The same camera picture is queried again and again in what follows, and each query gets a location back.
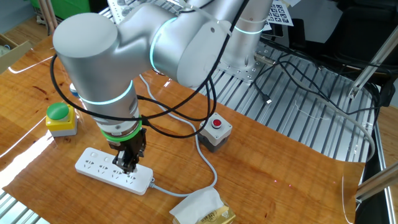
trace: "yellow package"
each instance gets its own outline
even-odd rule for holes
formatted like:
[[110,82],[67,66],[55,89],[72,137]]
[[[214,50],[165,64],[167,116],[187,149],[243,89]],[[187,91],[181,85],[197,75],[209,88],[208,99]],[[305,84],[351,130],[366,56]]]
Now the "yellow package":
[[[235,220],[236,215],[223,199],[221,201],[223,201],[224,206],[211,212],[196,222],[196,224],[231,224]],[[174,217],[173,224],[180,224],[180,222]]]

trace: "white tissue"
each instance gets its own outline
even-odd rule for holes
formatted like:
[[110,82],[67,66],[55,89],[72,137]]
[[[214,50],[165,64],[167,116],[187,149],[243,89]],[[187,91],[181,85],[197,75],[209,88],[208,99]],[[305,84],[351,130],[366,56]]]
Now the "white tissue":
[[213,187],[195,191],[171,209],[172,214],[181,224],[195,224],[210,212],[224,206],[220,195]]

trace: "green ring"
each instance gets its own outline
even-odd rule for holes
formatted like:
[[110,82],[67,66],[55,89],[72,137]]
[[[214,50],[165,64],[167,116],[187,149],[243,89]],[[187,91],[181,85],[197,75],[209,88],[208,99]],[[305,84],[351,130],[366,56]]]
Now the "green ring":
[[141,130],[141,126],[142,126],[142,121],[138,121],[138,127],[128,136],[124,136],[121,138],[110,136],[106,134],[103,130],[101,130],[101,132],[106,137],[107,140],[110,140],[112,142],[123,142],[132,139]]

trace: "gray cable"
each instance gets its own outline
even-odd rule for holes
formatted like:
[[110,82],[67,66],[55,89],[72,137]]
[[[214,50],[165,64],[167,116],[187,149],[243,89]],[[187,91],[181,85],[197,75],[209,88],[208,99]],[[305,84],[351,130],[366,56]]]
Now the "gray cable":
[[[147,91],[148,91],[149,96],[150,96],[153,100],[156,100],[155,97],[154,97],[154,96],[152,95],[152,93],[150,92],[149,84],[146,82],[146,80],[144,79],[144,77],[143,77],[141,74],[139,75],[139,77],[140,77],[141,80],[144,82],[145,86],[147,87]],[[158,106],[159,106],[163,111],[166,110],[163,106],[160,106],[160,105],[158,105]],[[174,118],[174,119],[177,119],[177,120],[179,120],[179,121],[181,121],[181,122],[184,122],[185,124],[188,124],[189,126],[191,126],[191,128],[194,130],[194,132],[197,131],[197,129],[195,128],[195,126],[194,126],[191,122],[186,121],[186,120],[184,120],[184,119],[182,119],[182,118],[179,118],[179,117],[177,117],[177,116],[174,116],[174,115],[172,115],[171,113],[169,113],[168,115],[171,116],[171,117]],[[198,136],[197,136],[197,135],[195,135],[195,142],[196,142],[196,146],[197,146],[198,153],[199,153],[200,157],[206,162],[206,164],[210,167],[211,171],[213,171],[213,173],[214,173],[214,181],[213,181],[213,183],[210,185],[210,187],[214,187],[214,186],[216,185],[216,183],[217,183],[217,172],[216,172],[216,170],[214,169],[214,167],[210,164],[210,162],[206,159],[206,157],[203,155],[203,153],[201,152],[200,146],[199,146],[199,139],[198,139]],[[175,197],[188,197],[188,195],[189,195],[189,194],[176,194],[176,193],[170,192],[170,191],[165,190],[165,189],[163,189],[163,188],[161,188],[161,187],[159,187],[159,186],[156,186],[155,183],[153,183],[153,182],[151,182],[151,183],[149,184],[149,187],[155,188],[155,189],[157,189],[157,190],[159,190],[159,191],[161,191],[161,192],[167,193],[167,194],[169,194],[169,195],[171,195],[171,196],[175,196]]]
[[[291,76],[292,79],[294,79],[297,84],[299,84],[302,88],[306,89],[306,90],[311,90],[308,87],[306,87],[304,85],[304,83],[302,83],[300,80],[296,79],[295,77]],[[371,154],[369,155],[369,157],[366,159],[366,162],[369,161],[373,155],[374,152],[376,151],[376,147],[374,145],[374,141],[372,136],[368,133],[368,131],[366,130],[366,128],[364,128],[361,124],[359,124],[354,118],[350,117],[349,115],[347,115],[346,113],[344,113],[344,111],[341,111],[340,109],[338,109],[337,107],[335,107],[333,104],[331,104],[329,101],[323,99],[322,97],[313,94],[319,101],[321,101],[323,104],[325,104],[326,106],[328,106],[329,108],[331,108],[333,111],[335,111],[336,113],[342,115],[343,117],[345,117],[347,120],[351,121],[355,126],[357,126],[366,136],[366,138],[368,139],[370,145],[371,145]]]

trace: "green bin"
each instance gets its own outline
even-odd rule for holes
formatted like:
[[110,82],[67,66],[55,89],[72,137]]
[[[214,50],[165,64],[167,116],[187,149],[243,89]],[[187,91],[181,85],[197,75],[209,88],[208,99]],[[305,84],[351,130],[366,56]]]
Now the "green bin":
[[[39,8],[40,5],[37,0],[30,0],[33,7]],[[66,19],[70,16],[91,12],[89,0],[51,0],[54,13],[61,19]]]

